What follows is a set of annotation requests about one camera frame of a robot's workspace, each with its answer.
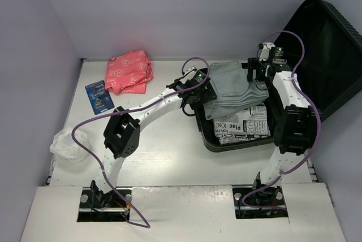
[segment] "blue book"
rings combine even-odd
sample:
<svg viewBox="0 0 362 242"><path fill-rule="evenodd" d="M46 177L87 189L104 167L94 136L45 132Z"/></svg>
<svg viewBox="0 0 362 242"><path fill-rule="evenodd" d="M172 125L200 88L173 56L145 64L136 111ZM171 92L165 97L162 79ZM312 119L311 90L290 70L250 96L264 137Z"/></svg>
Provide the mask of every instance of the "blue book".
<svg viewBox="0 0 362 242"><path fill-rule="evenodd" d="M112 98L105 89L104 81L85 86L85 91L87 91L95 115L114 108Z"/></svg>

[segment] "gray wall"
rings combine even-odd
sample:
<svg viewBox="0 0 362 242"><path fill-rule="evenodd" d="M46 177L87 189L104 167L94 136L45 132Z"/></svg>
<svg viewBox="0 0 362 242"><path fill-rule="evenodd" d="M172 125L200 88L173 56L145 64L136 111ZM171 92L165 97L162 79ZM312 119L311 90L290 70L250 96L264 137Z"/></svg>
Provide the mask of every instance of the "gray wall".
<svg viewBox="0 0 362 242"><path fill-rule="evenodd" d="M81 57L246 58L304 0L50 0Z"/></svg>
<svg viewBox="0 0 362 242"><path fill-rule="evenodd" d="M362 34L361 0L334 0L334 5ZM335 211L349 242L362 241L362 92L323 123L313 163L327 182Z"/></svg>
<svg viewBox="0 0 362 242"><path fill-rule="evenodd" d="M80 62L48 0L0 0L0 241L19 241Z"/></svg>

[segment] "red folded cloth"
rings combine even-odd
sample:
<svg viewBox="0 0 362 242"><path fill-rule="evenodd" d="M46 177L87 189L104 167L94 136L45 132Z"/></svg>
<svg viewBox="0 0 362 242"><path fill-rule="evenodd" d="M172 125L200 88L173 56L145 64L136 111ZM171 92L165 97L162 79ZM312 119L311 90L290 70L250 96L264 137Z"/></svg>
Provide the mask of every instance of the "red folded cloth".
<svg viewBox="0 0 362 242"><path fill-rule="evenodd" d="M116 94L145 93L146 82L152 78L151 62L143 50L108 59L106 90Z"/></svg>

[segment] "folded clothing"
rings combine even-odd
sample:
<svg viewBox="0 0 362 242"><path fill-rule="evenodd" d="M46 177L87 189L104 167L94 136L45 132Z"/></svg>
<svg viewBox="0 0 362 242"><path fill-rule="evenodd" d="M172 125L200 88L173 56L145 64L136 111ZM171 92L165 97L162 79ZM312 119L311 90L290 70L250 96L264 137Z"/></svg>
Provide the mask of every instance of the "folded clothing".
<svg viewBox="0 0 362 242"><path fill-rule="evenodd" d="M220 144L251 141L270 136L265 106L253 106L234 115L213 119Z"/></svg>
<svg viewBox="0 0 362 242"><path fill-rule="evenodd" d="M264 102L269 92L264 82L247 81L241 62L223 62L210 66L210 83L217 99L204 104L207 120L232 115Z"/></svg>
<svg viewBox="0 0 362 242"><path fill-rule="evenodd" d="M151 62L143 50L108 59L106 90L116 94L145 93L146 82L152 78Z"/></svg>

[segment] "table top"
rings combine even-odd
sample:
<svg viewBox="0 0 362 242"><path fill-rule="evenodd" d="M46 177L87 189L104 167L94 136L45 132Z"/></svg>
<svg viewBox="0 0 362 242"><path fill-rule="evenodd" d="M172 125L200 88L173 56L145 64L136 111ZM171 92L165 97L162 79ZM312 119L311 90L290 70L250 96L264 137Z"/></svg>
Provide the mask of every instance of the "table top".
<svg viewBox="0 0 362 242"><path fill-rule="evenodd" d="M111 92L115 107L126 109L155 97L167 84L181 76L182 64L181 61L152 61L154 79L147 84L146 93L115 95ZM193 65L204 67L201 62L191 62L190 66ZM104 79L106 67L105 61L83 63L66 126L74 127L94 117L85 86ZM108 118L105 118L81 127L88 135L92 150L100 158L105 150L103 131L107 122ZM222 153L210 152L203 144L195 118L185 116L181 110L173 111L142 131L139 147L125 160L117 186L252 184L273 150L273 144L268 144ZM74 165L57 162L50 186L88 187L97 171L98 164L91 157ZM306 164L282 180L282 183L310 182Z"/></svg>
<svg viewBox="0 0 362 242"><path fill-rule="evenodd" d="M39 187L21 242L345 242L325 184L284 184L288 218L236 219L230 185L135 187L132 203L151 228L77 222L82 187ZM131 210L131 220L141 219Z"/></svg>

